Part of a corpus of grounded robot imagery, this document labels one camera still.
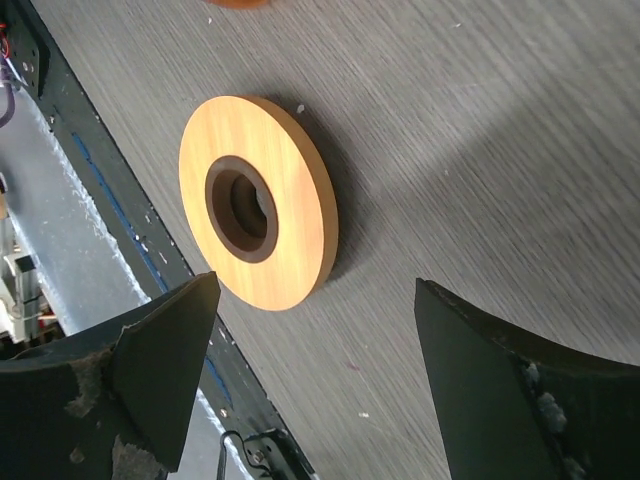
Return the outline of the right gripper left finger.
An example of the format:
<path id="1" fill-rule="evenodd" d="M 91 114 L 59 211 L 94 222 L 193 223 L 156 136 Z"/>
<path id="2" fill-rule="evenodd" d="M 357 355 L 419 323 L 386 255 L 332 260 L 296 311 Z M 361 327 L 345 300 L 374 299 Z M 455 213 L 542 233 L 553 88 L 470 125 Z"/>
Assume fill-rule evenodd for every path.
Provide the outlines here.
<path id="1" fill-rule="evenodd" d="M 178 469 L 220 297 L 214 273 L 1 364 L 5 479 Z"/>

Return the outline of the orange glass carafe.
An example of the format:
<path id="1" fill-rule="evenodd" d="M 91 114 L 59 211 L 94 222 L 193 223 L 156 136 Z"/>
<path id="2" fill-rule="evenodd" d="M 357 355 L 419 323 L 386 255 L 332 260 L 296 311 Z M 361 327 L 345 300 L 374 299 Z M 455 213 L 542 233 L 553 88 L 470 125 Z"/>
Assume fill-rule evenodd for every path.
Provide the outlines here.
<path id="1" fill-rule="evenodd" d="M 206 0 L 207 3 L 228 9 L 253 9 L 269 3 L 269 0 Z"/>

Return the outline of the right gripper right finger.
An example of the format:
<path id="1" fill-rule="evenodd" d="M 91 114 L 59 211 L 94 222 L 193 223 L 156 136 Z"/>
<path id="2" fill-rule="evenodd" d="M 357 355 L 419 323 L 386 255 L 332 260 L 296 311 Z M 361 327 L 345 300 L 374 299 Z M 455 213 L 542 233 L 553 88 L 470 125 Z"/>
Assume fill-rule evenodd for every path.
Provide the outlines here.
<path id="1" fill-rule="evenodd" d="M 455 479 L 635 479 L 639 370 L 418 280 L 414 313 Z"/>

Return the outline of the wooden ring collar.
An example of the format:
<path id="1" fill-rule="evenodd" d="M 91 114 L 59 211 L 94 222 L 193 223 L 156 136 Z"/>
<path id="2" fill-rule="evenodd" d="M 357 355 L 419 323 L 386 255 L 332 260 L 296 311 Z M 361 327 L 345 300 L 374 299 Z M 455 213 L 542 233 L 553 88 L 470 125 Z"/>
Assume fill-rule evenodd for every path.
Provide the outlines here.
<path id="1" fill-rule="evenodd" d="M 218 96 L 179 150 L 186 218 L 201 254 L 244 302 L 288 310 L 328 278 L 339 241 L 334 189 L 309 135 L 257 96 Z"/>

